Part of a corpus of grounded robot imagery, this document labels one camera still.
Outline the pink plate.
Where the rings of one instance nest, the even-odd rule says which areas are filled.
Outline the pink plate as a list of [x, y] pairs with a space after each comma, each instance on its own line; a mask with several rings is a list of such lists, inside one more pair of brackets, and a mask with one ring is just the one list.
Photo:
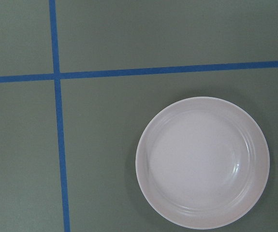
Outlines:
[[193, 97], [161, 110], [139, 140], [135, 169], [150, 206], [170, 222], [214, 229], [243, 217], [270, 170], [265, 136], [235, 104]]

